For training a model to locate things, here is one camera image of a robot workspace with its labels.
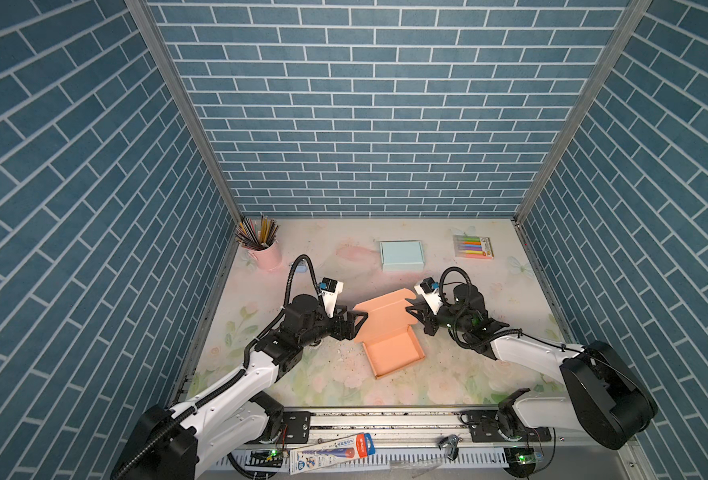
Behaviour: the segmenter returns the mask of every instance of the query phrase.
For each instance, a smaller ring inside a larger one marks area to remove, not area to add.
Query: orange box
[[[368,318],[354,338],[365,348],[376,379],[404,369],[426,358],[412,327],[417,319],[407,313],[415,292],[403,288],[354,306],[354,311],[367,312]]]

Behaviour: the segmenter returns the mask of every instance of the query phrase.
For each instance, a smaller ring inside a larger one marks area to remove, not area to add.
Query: pencil holder
[[[273,270],[282,263],[282,251],[279,249],[279,242],[275,241],[265,250],[247,250],[260,270]]]

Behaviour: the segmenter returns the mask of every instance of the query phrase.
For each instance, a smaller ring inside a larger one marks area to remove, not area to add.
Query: table
[[[279,312],[289,265],[300,254],[310,256],[317,281],[327,276],[345,283],[339,304],[349,308],[394,290],[412,290],[427,276],[439,280],[445,268],[460,266],[484,295],[496,320],[545,339],[563,339],[509,220],[282,219],[279,223],[283,259],[276,270],[258,270],[246,251],[239,249],[189,388],[190,396],[242,361],[247,342]],[[495,258],[456,258],[452,236],[458,234],[489,236]],[[386,240],[420,240],[425,270],[381,271],[378,241]],[[450,274],[446,281],[456,280],[463,279]],[[295,274],[292,296],[299,293],[313,293],[308,273]],[[450,406],[497,403],[519,388],[563,389],[534,370],[461,349],[446,329],[430,337],[420,323],[412,328],[426,358],[407,369],[376,380],[360,343],[327,338],[320,346],[307,348],[301,362],[267,393],[283,405],[295,407]]]

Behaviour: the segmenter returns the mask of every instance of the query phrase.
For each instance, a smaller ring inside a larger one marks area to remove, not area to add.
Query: brick wallpaper
[[[654,0],[525,223],[583,341],[660,406],[660,478],[708,479],[708,0]]]
[[[627,0],[150,3],[244,211],[512,216]]]
[[[0,2],[0,479],[110,470],[230,226],[122,0]]]

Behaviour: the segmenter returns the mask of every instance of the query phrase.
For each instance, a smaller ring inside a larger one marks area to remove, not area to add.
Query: black mounting plate
[[[283,426],[287,427],[287,432],[283,434],[286,444],[309,443],[311,412],[285,412],[282,415],[282,430],[280,431],[284,430]]]
[[[495,415],[498,413],[496,408],[490,408],[488,410],[466,410],[463,413],[463,420],[469,425],[468,431],[471,433],[472,442],[509,441],[508,438],[503,437],[498,431],[497,421],[495,420]],[[527,430],[527,435],[530,437],[531,443],[535,443],[538,440],[541,442],[551,441],[550,428],[528,428]]]

